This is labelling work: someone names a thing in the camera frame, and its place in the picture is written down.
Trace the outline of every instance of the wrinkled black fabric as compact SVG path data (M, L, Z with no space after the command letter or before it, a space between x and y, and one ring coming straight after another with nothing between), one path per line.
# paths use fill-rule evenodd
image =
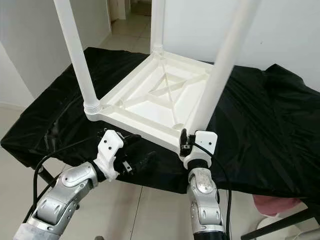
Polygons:
M93 85L100 99L147 55L89 47L85 51ZM235 66L207 127L218 135L215 157L223 164L233 190L319 202L320 93L303 80L273 65L265 71ZM51 153L93 136L103 128L130 134L106 122L89 121L72 66L68 67L20 116L1 145L27 167ZM60 153L77 166L95 159L99 139ZM118 179L185 193L187 171L178 156L142 139L129 147L132 164L150 152L153 160L139 173ZM226 179L215 162L212 178L219 188Z

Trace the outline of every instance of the wire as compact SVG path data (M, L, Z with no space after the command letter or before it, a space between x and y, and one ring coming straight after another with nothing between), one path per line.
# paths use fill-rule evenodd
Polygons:
M35 169L34 169L34 174L33 174L33 204L32 204L32 212L34 210L36 210L36 207L37 207L37 199L38 199L38 193L37 193L37 186L38 186L38 173L39 173L39 170L40 168L42 167L42 164L48 160L49 158L53 157L54 155L62 152L62 151L65 151L69 148L72 148L74 147L75 145L78 145L78 144L81 144L83 142L86 142L90 139L93 139L93 138L96 138L97 136L90 136L90 137L87 137L83 140L80 140L80 141L77 141L75 143L72 143L70 145L67 145L59 150L56 150L56 151L53 151L51 153L49 153L48 155L44 156L41 161L36 165Z
M43 197L43 195L47 192L47 190L51 187L51 185L58 179L58 177L59 177L59 175L61 174L61 172L57 175L57 176L55 176L55 178L54 179L52 179L52 181L51 182L49 182L49 184L42 190L42 192L40 193L40 195L37 197L37 203L38 203L38 201ZM28 213L26 214L26 216L25 216L25 218L24 218L24 220L23 220L23 224L25 224L27 221L28 221L28 218L30 217L30 215L32 214L32 212L33 212L33 205L31 205L30 206L30 208L29 208L29 211L28 211Z
M228 184L228 204L227 204L227 208L226 208L226 230L225 230L225 234L228 240L230 240L230 213L231 213L231 200L232 200L232 191L231 191L231 183L230 180L228 178L228 175L226 173L225 168L222 166L222 164L216 159L214 158L214 155L209 152L207 149L205 149L204 147L200 146L197 143L193 144L194 146L196 146L197 148L201 149L202 151L204 151L206 154L208 154L211 159L214 159L214 161L219 165L219 167L221 168L224 177L226 179L226 182Z
M225 190L225 195L227 196L227 200L229 199L229 194L228 194L228 190ZM231 214L230 214L230 230L229 230L229 233L230 233L230 240L232 240L232 219L231 219Z

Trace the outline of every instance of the tile floor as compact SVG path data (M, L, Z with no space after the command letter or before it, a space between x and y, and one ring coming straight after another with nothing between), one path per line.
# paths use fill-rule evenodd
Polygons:
M149 54L150 31L150 16L130 15L128 19L118 19L112 24L112 35L108 36L100 47Z
M0 138L19 118L21 111L0 107ZM32 202L32 175L3 148L0 148L0 238L12 239ZM65 164L51 158L45 167L58 174ZM45 186L39 181L39 190ZM221 210L225 218L226 191L220 191ZM295 211L303 209L303 204ZM102 182L81 202L62 240L93 240L96 235L106 240L192 240L186 195L166 192L120 181ZM250 194L232 193L232 239L253 230L263 219L254 207ZM301 223L304 231L316 228L314 219Z

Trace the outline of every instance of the white wall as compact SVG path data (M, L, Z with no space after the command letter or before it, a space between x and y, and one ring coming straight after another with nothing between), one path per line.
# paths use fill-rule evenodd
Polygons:
M84 48L111 32L106 0L72 0ZM0 41L37 97L71 63L53 0L0 0Z
M130 0L117 0L118 7L118 18L127 19L128 15L131 12Z
M167 0L166 51L214 61L237 0ZM237 65L266 69L279 64L320 91L320 1L262 0Z
M109 16L111 21L119 18L118 0L107 0Z
M0 106L29 106L34 98L0 42Z

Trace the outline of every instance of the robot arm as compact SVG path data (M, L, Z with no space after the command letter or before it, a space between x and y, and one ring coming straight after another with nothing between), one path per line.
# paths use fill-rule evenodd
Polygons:
M58 240L66 229L79 202L99 182L112 181L119 173L114 169L123 148L138 135L123 138L114 130L107 130L98 145L97 158L69 168L57 179L55 186L37 204L27 223L20 225L13 240ZM180 147L183 165L189 170L187 193L191 202L191 223L195 240L226 240L225 228L219 207L218 190L212 180L209 167L211 157L195 144L214 153L217 135L214 132L197 131L185 136ZM131 166L124 161L127 172Z
M114 161L126 142L114 130L107 130L98 145L97 158L64 171L52 190L39 201L27 223L20 225L13 240L58 240L89 191L98 182L106 179L111 182L119 175Z
M212 180L211 157L196 145L215 151L218 136L210 131L196 131L187 137L182 131L180 139L183 165L188 169L187 194L191 203L191 224L195 240L226 240L224 222L219 207L219 193Z

